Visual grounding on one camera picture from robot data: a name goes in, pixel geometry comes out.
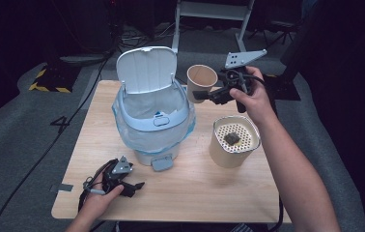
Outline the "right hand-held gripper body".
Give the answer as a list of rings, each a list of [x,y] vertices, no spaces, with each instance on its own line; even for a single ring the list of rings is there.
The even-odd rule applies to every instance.
[[[265,49],[229,53],[224,69],[218,76],[223,86],[209,92],[209,99],[215,104],[225,104],[233,100],[230,90],[239,89],[247,95],[252,95],[257,82],[263,82],[261,78],[249,74],[246,66],[267,54]]]

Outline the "white pedal trash can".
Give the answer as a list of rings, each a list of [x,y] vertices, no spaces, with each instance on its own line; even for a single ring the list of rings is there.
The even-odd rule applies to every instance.
[[[166,46],[136,48],[123,53],[117,61],[118,79],[130,94],[150,93],[179,82],[176,69],[176,53]],[[133,151],[140,163],[164,171],[173,166],[180,144],[160,153]]]

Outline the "grey tape strip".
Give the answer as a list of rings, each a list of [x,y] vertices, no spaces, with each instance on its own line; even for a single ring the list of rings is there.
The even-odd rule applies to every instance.
[[[59,191],[72,191],[72,188],[73,185],[57,184],[57,185],[52,185],[49,190],[51,192],[58,193]]]

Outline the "yellow black striped base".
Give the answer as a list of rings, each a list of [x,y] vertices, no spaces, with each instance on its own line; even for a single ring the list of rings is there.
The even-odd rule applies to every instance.
[[[51,70],[48,66],[43,66],[30,85],[29,90],[70,93],[72,84],[58,72]]]

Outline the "beige canister with perforated strainer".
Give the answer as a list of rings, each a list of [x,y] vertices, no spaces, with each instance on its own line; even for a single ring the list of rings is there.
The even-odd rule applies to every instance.
[[[235,132],[240,141],[230,146],[224,136]],[[248,156],[259,148],[260,135],[255,124],[244,116],[226,116],[214,121],[212,125],[211,159],[224,168],[236,168],[243,164]]]

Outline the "white metal stand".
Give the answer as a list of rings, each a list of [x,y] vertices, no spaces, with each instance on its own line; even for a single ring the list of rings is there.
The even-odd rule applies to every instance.
[[[171,46],[172,50],[175,53],[179,51],[180,20],[183,16],[187,16],[240,21],[240,31],[235,34],[235,39],[239,50],[241,52],[245,52],[246,48],[243,42],[243,37],[253,10],[254,2],[255,0],[249,0],[246,6],[233,6],[178,0],[175,9],[175,31]]]

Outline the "clear blue trash bag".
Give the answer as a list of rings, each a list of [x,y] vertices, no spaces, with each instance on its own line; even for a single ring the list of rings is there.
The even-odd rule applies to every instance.
[[[194,130],[194,105],[179,82],[150,93],[130,94],[123,84],[112,105],[120,137],[128,148],[160,153]]]

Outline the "black stand base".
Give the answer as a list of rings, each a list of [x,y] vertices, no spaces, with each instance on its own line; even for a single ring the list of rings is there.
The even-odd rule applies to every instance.
[[[291,80],[286,80],[281,75],[265,74],[265,82],[270,93],[276,100],[299,101],[300,96]]]

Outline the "person's left hand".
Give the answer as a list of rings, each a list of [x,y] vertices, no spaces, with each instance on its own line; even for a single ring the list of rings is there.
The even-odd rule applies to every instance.
[[[94,221],[101,217],[108,209],[111,202],[117,198],[123,190],[124,186],[119,185],[105,195],[91,193],[78,213],[78,217],[90,221]]]

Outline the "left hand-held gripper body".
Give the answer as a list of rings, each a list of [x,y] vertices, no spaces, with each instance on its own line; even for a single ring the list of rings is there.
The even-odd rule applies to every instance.
[[[103,170],[102,189],[109,193],[118,185],[123,185],[124,189],[131,189],[130,184],[124,182],[124,178],[132,171],[132,164],[125,156],[120,159],[110,160]]]

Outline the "dark tea bag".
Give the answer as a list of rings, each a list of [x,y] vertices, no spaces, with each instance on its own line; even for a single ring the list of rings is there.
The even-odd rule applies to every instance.
[[[224,140],[230,145],[233,146],[240,141],[240,137],[235,132],[230,132],[224,136]]]

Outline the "person's right hand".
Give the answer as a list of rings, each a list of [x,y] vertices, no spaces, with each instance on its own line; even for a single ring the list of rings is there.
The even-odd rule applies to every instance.
[[[230,90],[230,95],[245,106],[248,116],[260,130],[271,128],[278,123],[278,119],[272,109],[266,87],[262,83],[263,75],[258,68],[246,66],[245,69],[249,74],[257,77],[253,94],[247,95],[233,88]]]

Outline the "brown paper cup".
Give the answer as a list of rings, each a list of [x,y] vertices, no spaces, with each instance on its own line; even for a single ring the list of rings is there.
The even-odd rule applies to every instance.
[[[194,91],[206,91],[207,93],[217,83],[218,76],[216,72],[205,65],[193,65],[188,68],[187,72],[187,98],[193,103],[201,103],[204,100],[197,100]]]

